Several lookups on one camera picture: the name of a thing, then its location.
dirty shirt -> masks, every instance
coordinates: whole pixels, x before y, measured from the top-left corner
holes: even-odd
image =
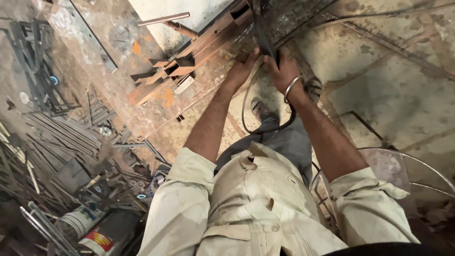
[[[408,195],[370,168],[330,184],[342,239],[324,226],[294,165],[252,143],[214,177],[215,164],[180,150],[150,206],[138,256],[317,256],[368,243],[414,242]]]

red and yellow label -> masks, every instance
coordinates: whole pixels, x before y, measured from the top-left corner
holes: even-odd
[[[99,244],[106,252],[114,246],[107,236],[98,233],[96,230],[90,232],[85,238],[95,241],[95,243]]]

shirt sleeve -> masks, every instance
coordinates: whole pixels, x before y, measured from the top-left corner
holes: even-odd
[[[207,228],[216,165],[180,150],[166,182],[153,197],[138,256],[192,256]]]
[[[370,167],[337,178],[330,184],[338,225],[348,246],[380,242],[419,243],[394,199],[408,192],[379,180]]]

person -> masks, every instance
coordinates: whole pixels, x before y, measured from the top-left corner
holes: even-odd
[[[305,92],[306,81],[297,80],[287,94],[298,114],[292,125],[249,135],[217,161],[229,103],[258,56],[255,49],[232,66],[195,124],[153,198],[138,255],[316,256],[370,243],[419,243],[395,202],[408,193],[375,177]],[[274,86],[286,94],[300,76],[289,50],[280,50],[279,66],[263,58]],[[279,126],[260,101],[252,111],[260,130]],[[308,190],[311,147],[330,182],[341,238],[324,226]]]

metal bangle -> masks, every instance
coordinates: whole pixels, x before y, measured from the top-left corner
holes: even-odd
[[[299,76],[299,77],[296,77],[294,78],[294,80],[292,80],[292,82],[289,84],[288,88],[286,89],[286,92],[284,94],[284,103],[286,104],[290,104],[290,101],[288,100],[288,93],[289,93],[289,90],[291,90],[291,87],[295,84],[295,82],[297,82],[298,79],[303,79],[302,76]]]

